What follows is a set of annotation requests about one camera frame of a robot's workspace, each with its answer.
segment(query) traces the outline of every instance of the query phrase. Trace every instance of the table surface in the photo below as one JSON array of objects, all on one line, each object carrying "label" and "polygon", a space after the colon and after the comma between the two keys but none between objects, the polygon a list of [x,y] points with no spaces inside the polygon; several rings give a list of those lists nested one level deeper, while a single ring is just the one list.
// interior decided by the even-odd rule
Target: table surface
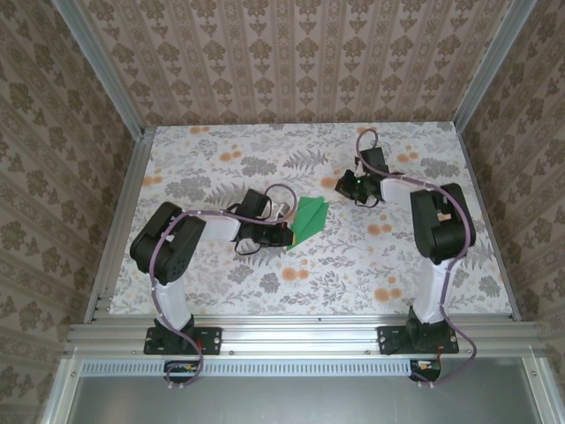
[{"label": "table surface", "polygon": [[[353,169],[355,139],[377,128],[391,171],[463,188],[477,231],[454,277],[448,311],[510,314],[509,296],[493,252],[459,139],[451,123],[218,125],[160,127],[124,253],[110,312],[154,314],[148,276],[129,245],[164,201],[181,208],[226,208],[248,188],[283,182],[298,196],[329,203],[324,231],[287,251],[251,256],[229,242],[202,242],[184,275],[195,314],[394,314],[414,300],[423,260],[411,213],[391,203],[356,207],[334,191]],[[364,146],[373,138],[366,135]],[[274,201],[291,202],[284,190]]]}]

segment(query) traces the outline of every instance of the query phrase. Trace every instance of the gray leaf print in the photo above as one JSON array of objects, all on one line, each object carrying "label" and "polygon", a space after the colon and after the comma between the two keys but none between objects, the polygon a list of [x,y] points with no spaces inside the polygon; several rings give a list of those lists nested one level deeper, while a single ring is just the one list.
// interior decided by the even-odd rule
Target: gray leaf print
[{"label": "gray leaf print", "polygon": [[349,268],[355,264],[354,261],[348,261],[345,256],[329,256],[328,258],[320,258],[319,261],[322,265],[331,265],[334,268]]},{"label": "gray leaf print", "polygon": [[266,247],[260,249],[256,254],[247,256],[236,254],[234,259],[248,265],[260,267],[263,264],[268,265],[273,259],[281,259],[283,254],[286,254],[286,251],[282,247]]},{"label": "gray leaf print", "polygon": [[247,265],[238,265],[234,269],[230,270],[228,274],[228,279],[234,283],[241,284],[244,280],[253,273],[253,270]]},{"label": "gray leaf print", "polygon": [[422,159],[421,166],[426,166],[424,173],[430,178],[454,177],[459,175],[459,168],[455,165],[448,165],[445,161],[438,161],[432,157]]},{"label": "gray leaf print", "polygon": [[256,174],[269,175],[276,172],[276,165],[274,163],[269,163],[265,159],[259,159],[259,157],[255,156],[244,157],[241,164],[245,165],[241,172],[247,177],[252,177]]},{"label": "gray leaf print", "polygon": [[280,303],[286,303],[287,305],[310,305],[311,303],[318,300],[318,297],[312,293],[295,293],[292,296],[283,296]]},{"label": "gray leaf print", "polygon": [[461,287],[467,278],[469,278],[469,274],[462,269],[458,269],[456,276],[453,277],[453,286],[457,288]]},{"label": "gray leaf print", "polygon": [[174,199],[186,197],[190,201],[201,201],[206,196],[202,187],[208,188],[210,183],[210,178],[203,176],[183,178],[180,182],[168,183],[165,193]]},{"label": "gray leaf print", "polygon": [[444,132],[450,132],[453,130],[453,124],[451,124],[450,122],[438,122],[437,126]]},{"label": "gray leaf print", "polygon": [[339,301],[347,292],[346,285],[340,281],[339,276],[334,271],[327,272],[324,277],[316,277],[310,282],[314,292],[322,291],[323,299],[322,305],[327,305]]},{"label": "gray leaf print", "polygon": [[197,307],[202,305],[209,307],[218,303],[218,299],[210,293],[188,293],[188,299]]},{"label": "gray leaf print", "polygon": [[256,314],[284,314],[285,307],[284,305],[267,305],[259,303],[256,300],[251,300],[248,304],[247,313],[256,315]]},{"label": "gray leaf print", "polygon": [[317,152],[306,150],[292,154],[282,166],[294,170],[313,170],[316,165],[323,165],[327,161],[325,153],[321,153],[319,150]]},{"label": "gray leaf print", "polygon": [[494,256],[493,249],[491,245],[483,240],[480,240],[480,244],[475,244],[471,247],[465,257],[463,258],[463,265],[466,268],[475,269],[475,267],[482,268],[486,261],[490,261]]},{"label": "gray leaf print", "polygon": [[489,298],[498,298],[501,295],[501,288],[491,276],[483,276],[478,282],[478,289]]},{"label": "gray leaf print", "polygon": [[218,150],[218,143],[211,140],[199,140],[198,151],[204,155],[208,160],[216,154]]},{"label": "gray leaf print", "polygon": [[212,191],[212,194],[207,196],[206,202],[227,208],[233,203],[242,201],[246,193],[247,187],[245,185],[222,183]]},{"label": "gray leaf print", "polygon": [[259,283],[259,287],[261,287],[265,293],[277,293],[280,285],[279,278],[274,272],[265,274]]},{"label": "gray leaf print", "polygon": [[475,300],[476,297],[476,295],[467,297],[465,294],[462,294],[459,297],[454,297],[449,301],[448,308],[461,309],[461,307],[466,307],[470,303],[472,303],[472,301]]},{"label": "gray leaf print", "polygon": [[486,231],[486,225],[483,221],[480,221],[478,219],[473,219],[473,225],[475,226],[475,232],[477,234]]}]

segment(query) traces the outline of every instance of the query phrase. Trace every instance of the metal extrusion bar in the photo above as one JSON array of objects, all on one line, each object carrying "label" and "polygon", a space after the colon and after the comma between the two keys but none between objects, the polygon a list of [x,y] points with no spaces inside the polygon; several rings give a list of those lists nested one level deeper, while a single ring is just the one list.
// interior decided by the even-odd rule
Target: metal extrusion bar
[{"label": "metal extrusion bar", "polygon": [[485,57],[478,67],[465,96],[461,100],[453,121],[457,130],[463,132],[473,112],[478,107],[488,89],[494,75],[501,68],[512,44],[514,44],[522,26],[530,16],[535,0],[519,0],[512,2],[496,35],[491,42]]},{"label": "metal extrusion bar", "polygon": [[[222,353],[239,359],[358,359],[381,356],[376,328],[403,325],[402,315],[360,316],[197,316],[199,326],[222,327]],[[513,322],[508,317],[454,315],[460,326],[478,345],[482,357],[523,357],[540,350],[535,324]],[[117,321],[96,321],[72,326],[64,355],[89,359],[171,358],[179,356],[143,355],[148,315]],[[470,346],[459,339],[460,353],[467,356]],[[398,355],[395,358],[422,358]]]},{"label": "metal extrusion bar", "polygon": [[543,424],[565,422],[565,408],[547,358],[523,358],[531,393]]},{"label": "metal extrusion bar", "polygon": [[61,360],[41,424],[59,424],[69,420],[81,369],[82,360]]},{"label": "metal extrusion bar", "polygon": [[116,212],[109,229],[108,241],[102,253],[98,273],[94,280],[94,287],[88,302],[84,322],[92,321],[101,293],[111,293],[116,287],[129,230],[132,227],[135,205],[138,201],[145,168],[151,154],[155,131],[155,128],[146,130],[143,140],[140,143],[136,143],[133,148],[132,159],[125,175],[120,198],[117,201]]},{"label": "metal extrusion bar", "polygon": [[83,54],[93,67],[98,80],[104,86],[106,93],[116,107],[117,112],[124,120],[125,125],[137,142],[141,139],[143,118],[136,110],[128,90],[120,82],[114,69],[112,59],[105,54],[89,25],[87,16],[80,9],[80,2],[68,0],[54,0],[53,2],[71,29],[74,39],[80,46]]}]

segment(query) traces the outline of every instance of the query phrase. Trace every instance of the green paper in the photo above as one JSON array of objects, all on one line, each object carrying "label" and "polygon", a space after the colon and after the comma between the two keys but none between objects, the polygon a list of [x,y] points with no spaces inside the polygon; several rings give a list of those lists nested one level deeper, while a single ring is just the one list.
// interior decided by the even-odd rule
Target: green paper
[{"label": "green paper", "polygon": [[288,246],[287,250],[322,231],[326,226],[328,209],[329,205],[324,201],[323,197],[301,197],[298,202],[294,224],[291,228],[296,237],[295,244]]}]

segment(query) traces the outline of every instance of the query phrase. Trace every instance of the purple cable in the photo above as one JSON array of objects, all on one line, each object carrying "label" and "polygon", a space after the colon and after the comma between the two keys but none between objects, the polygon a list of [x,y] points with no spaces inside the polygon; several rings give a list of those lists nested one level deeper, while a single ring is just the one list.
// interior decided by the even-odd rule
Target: purple cable
[{"label": "purple cable", "polygon": [[169,226],[163,232],[163,234],[161,235],[161,238],[157,242],[157,245],[155,246],[153,254],[151,255],[151,260],[149,261],[149,278],[151,279],[151,297],[152,297],[153,302],[155,304],[155,309],[157,310],[157,314],[161,318],[161,321],[165,325],[165,327],[167,327],[170,331],[175,333],[177,336],[186,340],[194,348],[194,350],[198,354],[198,358],[199,358],[198,368],[194,372],[194,375],[191,376],[186,382],[174,383],[170,380],[171,370],[173,368],[181,365],[180,363],[170,364],[169,368],[167,369],[167,373],[165,375],[165,379],[169,383],[169,388],[178,387],[178,388],[182,389],[184,386],[192,384],[196,380],[196,377],[198,377],[200,375],[200,373],[202,372],[202,368],[204,367],[204,355],[202,355],[202,350],[196,345],[196,343],[194,343],[194,340],[192,340],[190,337],[188,337],[186,334],[182,333],[178,329],[175,329],[173,327],[173,325],[170,323],[170,321],[167,319],[167,317],[164,315],[164,313],[162,312],[161,305],[159,304],[159,299],[157,298],[157,293],[156,293],[156,289],[155,289],[155,287],[159,284],[159,282],[155,278],[155,263],[157,262],[157,256],[159,255],[159,252],[161,251],[162,245],[164,244],[165,240],[170,235],[170,233],[173,231],[173,229],[177,226],[177,224],[180,221],[182,221],[183,219],[185,219],[187,216],[198,216],[198,215],[227,216],[227,217],[230,217],[230,218],[235,218],[239,221],[246,221],[248,223],[259,223],[261,225],[275,225],[275,224],[278,224],[278,223],[283,223],[284,221],[290,219],[292,217],[292,214],[294,214],[294,211],[296,210],[297,205],[298,205],[298,198],[297,198],[297,194],[294,193],[294,190],[292,190],[289,186],[287,186],[285,184],[278,184],[278,183],[272,184],[269,187],[267,187],[267,189],[265,190],[265,194],[267,194],[271,189],[273,189],[275,187],[282,187],[282,188],[287,189],[292,194],[292,199],[294,201],[294,204],[293,204],[292,208],[290,209],[289,213],[282,218],[279,218],[279,219],[274,220],[274,221],[261,221],[260,219],[245,218],[245,217],[242,217],[242,216],[237,216],[237,215],[231,214],[230,212],[224,212],[223,210],[186,210],[185,212],[183,212],[182,214],[177,216],[169,224]]},{"label": "purple cable", "polygon": [[469,345],[471,345],[472,348],[472,352],[471,352],[471,356],[465,361],[464,364],[462,364],[455,372],[453,372],[452,374],[448,375],[447,377],[443,377],[435,382],[430,382],[429,380],[427,380],[423,375],[420,375],[418,373],[413,373],[417,378],[419,378],[420,380],[422,380],[423,382],[426,382],[430,387],[433,387],[434,385],[437,384],[442,384],[445,382],[449,382],[451,380],[453,380],[455,377],[457,377],[459,374],[461,374],[470,364],[471,362],[475,359],[475,357],[477,356],[477,345],[475,344],[475,342],[472,341],[472,339],[467,336],[465,333],[463,333],[461,331],[461,329],[459,329],[448,317],[447,312],[445,311],[445,307],[443,306],[443,304],[445,303],[445,299],[448,295],[448,287],[449,287],[449,278],[451,276],[451,269],[456,265],[457,261],[459,261],[460,259],[462,259],[466,254],[467,254],[467,250],[469,249],[469,246],[471,245],[471,225],[469,223],[469,219],[467,218],[467,215],[464,213],[463,208],[461,207],[461,205],[459,204],[459,202],[457,202],[457,200],[448,192],[446,192],[444,189],[442,189],[441,187],[439,187],[436,184],[431,184],[431,183],[426,183],[424,181],[420,181],[418,179],[415,178],[411,178],[411,177],[406,177],[404,175],[396,175],[396,174],[389,174],[388,172],[383,172],[382,170],[377,170],[374,167],[372,167],[361,155],[361,150],[359,148],[359,145],[361,143],[361,139],[363,138],[363,136],[367,133],[373,133],[374,137],[375,137],[375,143],[374,146],[376,146],[378,140],[379,140],[379,134],[377,134],[377,132],[373,129],[373,128],[367,128],[365,129],[362,133],[359,134],[359,136],[357,137],[357,142],[355,143],[355,151],[357,152],[357,156],[359,158],[359,160],[361,161],[361,163],[369,170],[371,170],[372,172],[375,172],[379,175],[382,175],[383,177],[387,177],[387,178],[393,178],[393,179],[400,179],[402,181],[407,181],[415,186],[421,186],[424,188],[430,188],[432,190],[435,190],[436,192],[442,194],[443,196],[445,196],[445,198],[455,207],[457,213],[459,214],[459,216],[461,217],[461,219],[463,220],[463,227],[465,228],[465,242],[463,244],[463,249],[461,249],[461,252],[459,252],[459,254],[448,264],[448,267],[446,268],[446,273],[445,273],[445,278],[443,280],[443,287],[441,289],[441,297],[440,297],[440,312],[441,315],[443,316],[443,319],[445,320],[445,322],[448,324],[449,327],[451,327],[457,334],[459,334],[462,338],[464,338]]}]

